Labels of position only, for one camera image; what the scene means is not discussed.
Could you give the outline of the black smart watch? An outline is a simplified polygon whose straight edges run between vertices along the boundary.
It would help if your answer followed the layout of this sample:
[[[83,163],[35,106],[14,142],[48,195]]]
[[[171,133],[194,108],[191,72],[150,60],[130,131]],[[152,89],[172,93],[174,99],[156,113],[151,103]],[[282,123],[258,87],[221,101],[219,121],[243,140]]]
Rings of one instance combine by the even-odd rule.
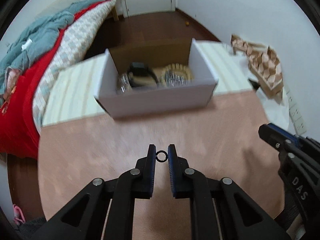
[[[143,87],[142,83],[135,80],[135,77],[150,77],[155,84],[158,84],[158,78],[154,71],[142,62],[132,62],[126,71],[129,84],[132,88]]]

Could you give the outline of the white cloth sheet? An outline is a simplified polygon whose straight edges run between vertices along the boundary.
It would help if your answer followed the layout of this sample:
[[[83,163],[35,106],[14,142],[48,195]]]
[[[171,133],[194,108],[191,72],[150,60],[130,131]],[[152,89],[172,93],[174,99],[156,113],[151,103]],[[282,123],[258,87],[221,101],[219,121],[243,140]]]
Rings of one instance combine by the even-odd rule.
[[[227,52],[232,56],[233,61],[242,70],[245,77],[250,81],[258,82],[258,78],[252,74],[248,68],[247,56],[240,51],[233,53],[233,48],[226,44],[224,45]],[[277,94],[274,98],[269,99],[263,90],[259,87],[256,90],[256,95],[259,98],[263,109],[266,113],[269,122],[288,130],[290,126],[289,103],[287,102],[286,91],[283,88],[282,93]]]

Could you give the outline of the brown patterned scarf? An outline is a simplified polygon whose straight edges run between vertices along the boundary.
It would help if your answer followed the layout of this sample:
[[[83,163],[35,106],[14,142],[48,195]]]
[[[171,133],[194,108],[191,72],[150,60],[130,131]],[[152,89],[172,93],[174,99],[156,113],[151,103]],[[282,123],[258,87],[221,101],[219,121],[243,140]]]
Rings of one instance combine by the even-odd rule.
[[[283,72],[274,49],[263,44],[248,42],[235,34],[231,36],[231,47],[235,53],[241,51],[247,56],[248,68],[258,79],[260,87],[268,98],[282,96]]]

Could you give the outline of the white cardboard box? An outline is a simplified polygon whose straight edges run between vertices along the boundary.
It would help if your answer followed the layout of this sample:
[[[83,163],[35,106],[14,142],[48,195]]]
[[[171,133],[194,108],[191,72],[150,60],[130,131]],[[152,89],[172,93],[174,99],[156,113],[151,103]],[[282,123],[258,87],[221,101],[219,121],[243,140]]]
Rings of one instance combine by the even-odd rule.
[[[157,76],[168,65],[187,66],[192,79],[167,87],[160,80],[121,93],[118,79],[133,62],[147,64]],[[107,49],[93,89],[97,103],[112,118],[205,107],[213,96],[218,75],[194,38],[144,42]]]

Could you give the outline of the red bed blanket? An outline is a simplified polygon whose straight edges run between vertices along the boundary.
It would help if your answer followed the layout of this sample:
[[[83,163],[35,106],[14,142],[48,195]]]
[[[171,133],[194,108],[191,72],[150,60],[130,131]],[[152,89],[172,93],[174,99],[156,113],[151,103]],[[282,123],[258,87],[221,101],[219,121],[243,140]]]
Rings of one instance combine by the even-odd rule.
[[[77,12],[77,20],[87,8]],[[19,158],[38,158],[40,133],[33,121],[32,104],[35,90],[48,65],[52,61],[61,43],[67,26],[60,30],[53,48],[43,54],[32,66],[19,73],[13,69],[9,72],[8,88],[1,94],[1,152]]]

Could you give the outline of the teal quilt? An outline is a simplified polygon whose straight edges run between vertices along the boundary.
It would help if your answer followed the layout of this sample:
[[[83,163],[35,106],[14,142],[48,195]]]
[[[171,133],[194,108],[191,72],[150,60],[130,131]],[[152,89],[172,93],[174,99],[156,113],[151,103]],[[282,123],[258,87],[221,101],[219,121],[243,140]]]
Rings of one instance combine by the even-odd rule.
[[[77,12],[101,1],[107,0],[83,0],[72,3],[67,8],[55,14],[43,16],[26,27],[1,60],[1,94],[4,94],[8,88],[8,76],[11,70],[16,69],[22,73],[30,68],[39,57],[53,48],[60,30],[74,22]],[[33,43],[22,51],[21,45],[28,38],[32,39]]]

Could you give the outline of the white tissue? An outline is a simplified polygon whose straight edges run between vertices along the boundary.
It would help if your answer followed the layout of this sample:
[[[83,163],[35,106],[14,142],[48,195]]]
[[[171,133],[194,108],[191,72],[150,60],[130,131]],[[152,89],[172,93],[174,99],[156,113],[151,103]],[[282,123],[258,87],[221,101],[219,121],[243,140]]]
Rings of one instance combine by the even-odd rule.
[[[22,51],[26,50],[32,43],[32,39],[28,38],[27,41],[21,45]]]

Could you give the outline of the white wall socket strip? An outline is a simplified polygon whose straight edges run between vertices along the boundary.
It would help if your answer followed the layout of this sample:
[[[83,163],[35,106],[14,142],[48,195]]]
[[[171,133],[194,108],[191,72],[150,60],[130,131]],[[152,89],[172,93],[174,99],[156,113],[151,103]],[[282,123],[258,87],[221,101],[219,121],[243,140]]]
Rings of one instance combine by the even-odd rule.
[[[291,121],[293,123],[293,127],[295,129],[295,132],[297,135],[303,135],[307,132],[306,124],[304,122],[303,116],[300,112],[299,106],[297,101],[295,100],[295,97],[291,93],[290,88],[285,85],[285,92],[288,99],[289,104],[289,116],[291,118]]]

